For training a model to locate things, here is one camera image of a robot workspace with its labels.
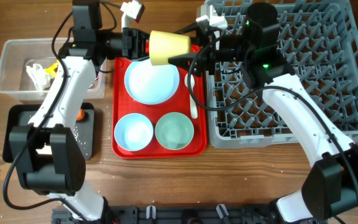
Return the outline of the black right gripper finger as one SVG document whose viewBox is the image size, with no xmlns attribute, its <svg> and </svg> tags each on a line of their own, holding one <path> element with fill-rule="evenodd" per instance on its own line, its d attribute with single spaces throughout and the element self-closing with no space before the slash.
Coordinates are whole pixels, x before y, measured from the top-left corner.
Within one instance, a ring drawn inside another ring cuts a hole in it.
<svg viewBox="0 0 358 224">
<path fill-rule="evenodd" d="M 191 39 L 199 39 L 200 37 L 203 36 L 202 30 L 197 22 L 193 22 L 190 25 L 175 31 L 174 33 L 184 35 L 190 32 L 195 32 L 195 36 L 191 37 Z"/>
<path fill-rule="evenodd" d="M 197 55 L 197 52 L 177 55 L 168 58 L 168 63 L 176 67 L 182 68 L 187 72 L 190 70 L 190 65 Z M 193 72 L 204 72 L 204 60 L 199 58 L 193 67 Z"/>
</svg>

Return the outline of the yellow plastic cup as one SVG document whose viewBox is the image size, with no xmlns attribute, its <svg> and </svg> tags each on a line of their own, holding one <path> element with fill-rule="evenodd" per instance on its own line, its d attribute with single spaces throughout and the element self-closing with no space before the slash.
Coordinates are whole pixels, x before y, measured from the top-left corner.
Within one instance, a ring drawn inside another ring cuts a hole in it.
<svg viewBox="0 0 358 224">
<path fill-rule="evenodd" d="M 170 57 L 190 53 L 191 39 L 187 35 L 153 30 L 149 39 L 149 57 L 152 65 L 168 65 Z"/>
</svg>

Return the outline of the light blue bowl with scrap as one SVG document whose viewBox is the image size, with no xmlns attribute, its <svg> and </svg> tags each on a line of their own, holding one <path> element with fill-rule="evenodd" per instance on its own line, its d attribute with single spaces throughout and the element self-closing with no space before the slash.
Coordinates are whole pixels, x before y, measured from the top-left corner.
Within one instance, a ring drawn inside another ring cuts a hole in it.
<svg viewBox="0 0 358 224">
<path fill-rule="evenodd" d="M 163 115 L 155 125 L 155 137 L 165 149 L 177 151 L 192 142 L 195 128 L 190 118 L 179 112 Z"/>
</svg>

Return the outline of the yellow sauce wrapper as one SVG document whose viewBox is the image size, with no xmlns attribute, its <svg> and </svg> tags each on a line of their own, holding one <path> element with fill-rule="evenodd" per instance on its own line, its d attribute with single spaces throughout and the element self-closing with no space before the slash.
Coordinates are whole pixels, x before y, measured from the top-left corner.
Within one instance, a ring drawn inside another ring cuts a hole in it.
<svg viewBox="0 0 358 224">
<path fill-rule="evenodd" d="M 49 75 L 51 75 L 53 78 L 57 76 L 59 61 L 57 60 L 55 63 L 53 63 L 51 66 L 45 69 L 45 72 Z"/>
</svg>

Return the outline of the orange carrot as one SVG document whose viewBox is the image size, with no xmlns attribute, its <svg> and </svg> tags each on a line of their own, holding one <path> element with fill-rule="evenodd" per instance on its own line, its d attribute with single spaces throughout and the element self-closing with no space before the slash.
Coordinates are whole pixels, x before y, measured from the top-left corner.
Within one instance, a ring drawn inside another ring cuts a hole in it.
<svg viewBox="0 0 358 224">
<path fill-rule="evenodd" d="M 80 109 L 77 114 L 76 120 L 81 121 L 83 120 L 84 117 L 85 117 L 85 111 L 83 109 Z"/>
</svg>

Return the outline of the light blue rice bowl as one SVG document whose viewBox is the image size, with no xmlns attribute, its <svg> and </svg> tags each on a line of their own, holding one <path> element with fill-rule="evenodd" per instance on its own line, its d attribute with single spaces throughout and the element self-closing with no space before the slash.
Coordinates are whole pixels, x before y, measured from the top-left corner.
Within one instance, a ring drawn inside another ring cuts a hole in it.
<svg viewBox="0 0 358 224">
<path fill-rule="evenodd" d="M 140 113 L 123 116 L 115 125 L 114 140 L 126 151 L 140 151 L 149 145 L 154 136 L 151 121 Z"/>
</svg>

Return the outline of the large white tissue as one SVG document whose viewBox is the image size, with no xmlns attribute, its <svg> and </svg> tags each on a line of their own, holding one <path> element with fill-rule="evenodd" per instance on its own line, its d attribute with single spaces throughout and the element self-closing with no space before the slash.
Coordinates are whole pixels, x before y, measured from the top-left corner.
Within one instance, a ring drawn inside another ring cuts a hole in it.
<svg viewBox="0 0 358 224">
<path fill-rule="evenodd" d="M 42 91 L 50 87 L 52 76 L 45 71 L 41 64 L 35 63 L 32 66 L 27 65 L 25 68 L 36 90 Z"/>
</svg>

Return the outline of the white rice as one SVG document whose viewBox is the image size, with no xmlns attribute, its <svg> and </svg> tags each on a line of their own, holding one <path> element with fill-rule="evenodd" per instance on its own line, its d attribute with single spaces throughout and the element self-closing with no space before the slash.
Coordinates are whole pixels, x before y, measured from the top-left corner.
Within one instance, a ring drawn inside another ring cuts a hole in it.
<svg viewBox="0 0 358 224">
<path fill-rule="evenodd" d="M 76 124 L 73 130 L 73 135 L 82 155 L 85 159 L 89 159 L 92 153 L 90 133 L 82 125 Z"/>
</svg>

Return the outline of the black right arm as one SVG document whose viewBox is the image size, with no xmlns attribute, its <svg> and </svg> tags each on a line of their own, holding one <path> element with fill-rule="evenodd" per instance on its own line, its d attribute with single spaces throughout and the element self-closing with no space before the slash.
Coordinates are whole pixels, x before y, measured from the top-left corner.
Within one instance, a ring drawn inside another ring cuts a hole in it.
<svg viewBox="0 0 358 224">
<path fill-rule="evenodd" d="M 179 52 L 170 62 L 200 74 L 207 64 L 238 61 L 244 83 L 278 113 L 308 158 L 311 170 L 301 189 L 274 200 L 271 219 L 325 221 L 358 209 L 358 144 L 329 120 L 279 51 L 277 8 L 266 2 L 251 4 L 240 33 L 229 34 L 226 18 L 207 2 L 182 32 L 193 30 L 201 52 Z"/>
</svg>

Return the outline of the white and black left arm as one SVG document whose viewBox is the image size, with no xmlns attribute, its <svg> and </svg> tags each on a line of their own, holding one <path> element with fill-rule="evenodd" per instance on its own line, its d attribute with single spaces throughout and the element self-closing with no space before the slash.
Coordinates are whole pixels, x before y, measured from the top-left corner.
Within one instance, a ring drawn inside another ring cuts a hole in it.
<svg viewBox="0 0 358 224">
<path fill-rule="evenodd" d="M 100 7 L 108 1 L 74 1 L 68 17 L 74 25 L 61 49 L 56 77 L 36 114 L 25 126 L 7 132 L 4 159 L 23 189 L 60 202 L 75 223 L 117 223 L 108 201 L 85 181 L 86 164 L 73 135 L 86 93 L 107 59 L 148 57 L 148 33 L 122 24 L 104 29 Z"/>
</svg>

